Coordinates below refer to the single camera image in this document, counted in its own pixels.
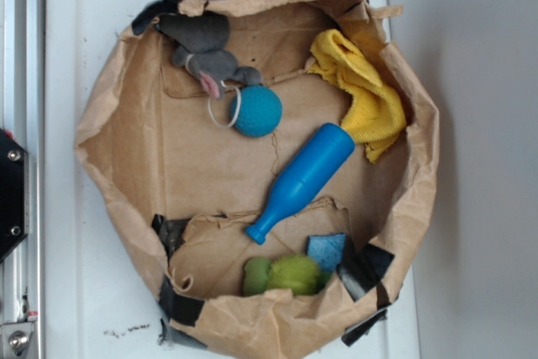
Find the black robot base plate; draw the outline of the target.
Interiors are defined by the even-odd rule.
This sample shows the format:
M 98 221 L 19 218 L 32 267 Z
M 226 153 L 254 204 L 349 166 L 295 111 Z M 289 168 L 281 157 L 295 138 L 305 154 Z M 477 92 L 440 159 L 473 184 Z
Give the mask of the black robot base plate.
M 28 153 L 1 129 L 1 262 L 28 234 Z

